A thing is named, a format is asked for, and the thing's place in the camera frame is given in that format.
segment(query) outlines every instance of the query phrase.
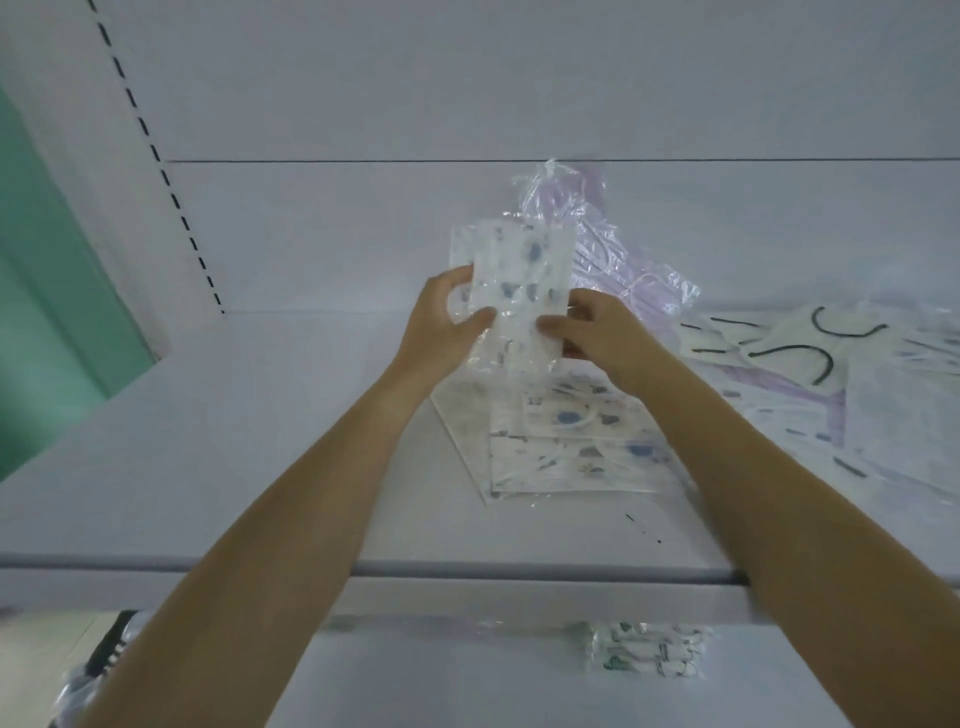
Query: left arm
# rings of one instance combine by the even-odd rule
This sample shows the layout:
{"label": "left arm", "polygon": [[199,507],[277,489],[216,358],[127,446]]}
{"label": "left arm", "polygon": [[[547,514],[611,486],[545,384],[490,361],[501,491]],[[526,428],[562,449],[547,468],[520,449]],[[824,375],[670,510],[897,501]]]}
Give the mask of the left arm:
{"label": "left arm", "polygon": [[383,376],[230,527],[124,652],[79,728],[264,725],[346,584],[397,439],[495,311],[430,279]]}

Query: right arm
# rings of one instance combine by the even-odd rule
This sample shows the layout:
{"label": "right arm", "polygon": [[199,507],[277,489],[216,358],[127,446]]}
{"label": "right arm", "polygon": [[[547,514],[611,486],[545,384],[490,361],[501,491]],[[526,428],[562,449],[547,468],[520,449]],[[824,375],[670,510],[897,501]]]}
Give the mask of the right arm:
{"label": "right arm", "polygon": [[947,584],[757,432],[619,299],[578,289],[570,303],[540,330],[643,401],[731,558],[850,721],[960,725],[960,600]]}

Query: white shelf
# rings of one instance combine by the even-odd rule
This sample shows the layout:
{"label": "white shelf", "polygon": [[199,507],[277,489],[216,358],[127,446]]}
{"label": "white shelf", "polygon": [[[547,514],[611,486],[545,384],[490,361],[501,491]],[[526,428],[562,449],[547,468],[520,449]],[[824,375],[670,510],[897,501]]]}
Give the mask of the white shelf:
{"label": "white shelf", "polygon": [[398,620],[393,630],[318,635],[269,725],[850,725],[776,628],[717,630],[701,667],[703,677],[685,680],[587,674],[566,636]]}
{"label": "white shelf", "polygon": [[960,155],[960,8],[98,0],[168,159]]}
{"label": "white shelf", "polygon": [[[4,482],[0,568],[189,569],[375,379],[402,323],[396,314],[227,316]],[[941,518],[897,535],[956,581],[960,514]],[[429,404],[401,439],[355,573],[451,585],[584,582],[587,591],[604,582],[736,583],[681,497],[521,498],[488,508]],[[616,592],[606,599],[615,610]],[[355,606],[375,602],[370,593]],[[737,610],[734,620],[747,619],[746,604]]]}
{"label": "white shelf", "polygon": [[[516,208],[511,180],[534,169],[178,164],[170,175],[227,310],[405,311],[446,267],[450,228]],[[884,283],[960,309],[960,162],[616,162],[606,174],[624,240],[705,298],[805,301],[815,282],[835,296],[894,263]]]}

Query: plastic packaging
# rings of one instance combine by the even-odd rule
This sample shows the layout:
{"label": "plastic packaging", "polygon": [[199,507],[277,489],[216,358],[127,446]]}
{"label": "plastic packaging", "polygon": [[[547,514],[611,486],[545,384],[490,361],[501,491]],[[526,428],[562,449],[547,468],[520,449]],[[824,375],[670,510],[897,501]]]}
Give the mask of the plastic packaging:
{"label": "plastic packaging", "polygon": [[492,491],[664,493],[682,487],[685,473],[643,405],[616,391],[598,370],[587,374],[587,367],[572,366],[522,391],[491,397]]}
{"label": "plastic packaging", "polygon": [[525,219],[576,230],[574,287],[617,296],[655,335],[672,341],[671,319],[693,304],[700,288],[643,246],[621,239],[607,219],[602,163],[550,160],[515,184]]}
{"label": "plastic packaging", "polygon": [[451,262],[473,262],[466,311],[464,292],[448,304],[456,320],[486,306],[497,309],[467,360],[480,374],[541,376],[560,360],[563,344],[537,331],[539,316],[566,313],[576,243],[573,229],[509,218],[455,230]]}
{"label": "plastic packaging", "polygon": [[613,622],[590,626],[588,669],[658,677],[700,675],[710,632],[680,624]]}

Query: right hand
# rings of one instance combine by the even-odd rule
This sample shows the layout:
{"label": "right hand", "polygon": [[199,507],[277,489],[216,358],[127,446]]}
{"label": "right hand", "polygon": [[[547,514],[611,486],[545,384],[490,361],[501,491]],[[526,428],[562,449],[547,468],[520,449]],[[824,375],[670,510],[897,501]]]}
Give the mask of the right hand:
{"label": "right hand", "polygon": [[537,328],[564,340],[564,356],[583,358],[607,373],[618,389],[637,394],[641,367],[665,350],[616,296],[574,288],[566,316],[540,316]]}

